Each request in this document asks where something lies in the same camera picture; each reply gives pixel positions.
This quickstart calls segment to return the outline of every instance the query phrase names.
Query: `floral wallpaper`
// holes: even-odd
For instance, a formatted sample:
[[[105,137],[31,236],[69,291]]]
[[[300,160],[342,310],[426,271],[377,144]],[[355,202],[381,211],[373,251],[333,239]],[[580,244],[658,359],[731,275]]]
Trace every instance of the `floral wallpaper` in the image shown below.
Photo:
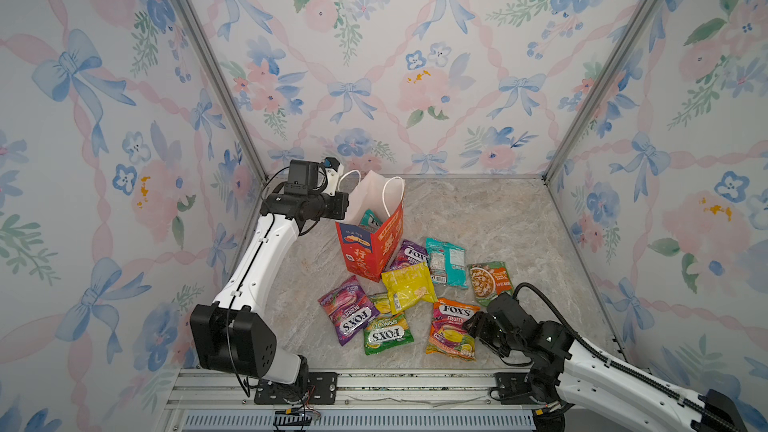
[[[266,168],[413,175],[541,174],[638,4],[191,2]]]
[[[152,430],[254,175],[168,0],[2,10],[0,430]]]
[[[766,1],[664,0],[550,184],[630,360],[723,392],[751,430],[768,430]]]

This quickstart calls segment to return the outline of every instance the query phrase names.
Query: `gift bag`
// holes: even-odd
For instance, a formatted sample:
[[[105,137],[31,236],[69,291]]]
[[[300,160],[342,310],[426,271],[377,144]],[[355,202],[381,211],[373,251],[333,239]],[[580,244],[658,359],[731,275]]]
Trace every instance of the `gift bag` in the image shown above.
[[[346,268],[353,274],[378,282],[402,236],[402,199],[406,183],[402,177],[385,178],[368,172],[350,193],[344,220],[336,223]],[[360,220],[371,209],[383,224],[371,233]]]

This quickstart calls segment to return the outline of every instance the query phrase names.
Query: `candy bag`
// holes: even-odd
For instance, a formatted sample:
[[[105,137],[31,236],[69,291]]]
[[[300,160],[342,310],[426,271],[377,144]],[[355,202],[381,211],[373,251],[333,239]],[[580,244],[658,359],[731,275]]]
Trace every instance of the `candy bag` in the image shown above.
[[[371,234],[379,230],[379,227],[382,226],[382,221],[380,218],[376,216],[376,214],[373,213],[373,210],[370,208],[366,210],[366,213],[362,215],[362,219],[360,220],[360,227],[364,228]]]
[[[397,314],[415,305],[437,300],[435,286],[429,278],[429,267],[424,262],[406,268],[382,273],[392,313]]]
[[[403,312],[371,321],[363,332],[363,338],[366,355],[378,354],[382,350],[413,342],[413,335]]]
[[[429,271],[434,283],[468,288],[464,248],[428,238],[427,253]]]
[[[389,265],[389,270],[408,267],[420,262],[427,262],[427,249],[419,244],[403,239],[395,260]]]
[[[371,299],[373,306],[379,311],[379,317],[392,316],[392,306],[389,305],[389,295],[387,295],[386,292],[369,295],[368,298]]]
[[[427,353],[441,352],[451,357],[475,360],[475,339],[462,328],[462,324],[475,312],[480,312],[480,307],[446,298],[438,299],[432,308]]]
[[[379,317],[379,311],[362,291],[354,275],[317,301],[336,327],[336,336],[341,345],[349,342],[371,320]]]
[[[504,262],[485,262],[468,265],[472,288],[480,305],[488,305],[500,293],[511,291],[512,282]]]

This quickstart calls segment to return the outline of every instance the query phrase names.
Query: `purple candy bag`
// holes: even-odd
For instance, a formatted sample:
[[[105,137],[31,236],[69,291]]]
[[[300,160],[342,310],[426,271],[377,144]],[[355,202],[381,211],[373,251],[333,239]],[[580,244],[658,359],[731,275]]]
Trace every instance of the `purple candy bag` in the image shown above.
[[[379,310],[362,290],[354,275],[339,287],[317,300],[336,328],[341,345],[349,342],[370,321],[379,317]]]
[[[427,262],[427,249],[419,244],[403,239],[400,250],[397,251],[395,260],[387,270],[397,270],[398,268],[410,267],[420,262]]]

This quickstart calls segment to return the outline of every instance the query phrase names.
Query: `gray marble surface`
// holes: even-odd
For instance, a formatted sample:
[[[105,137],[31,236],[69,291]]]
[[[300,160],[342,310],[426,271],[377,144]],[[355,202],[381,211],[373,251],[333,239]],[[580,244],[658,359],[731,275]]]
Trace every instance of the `gray marble surface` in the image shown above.
[[[467,263],[506,262],[513,284],[533,283],[577,331],[613,350],[600,304],[541,180],[409,179],[403,237],[420,244],[434,237],[461,245]],[[480,343],[474,361],[425,354],[432,317],[432,304],[426,302],[406,311],[414,343],[366,356],[359,332],[339,346],[317,299],[349,276],[336,224],[323,220],[291,246],[270,291],[266,322],[279,345],[306,356],[311,368],[504,368]],[[359,280],[368,294],[386,290],[380,282]],[[471,284],[468,290],[435,287],[439,297],[476,304]],[[521,300],[537,320],[555,320],[532,292],[521,292]]]

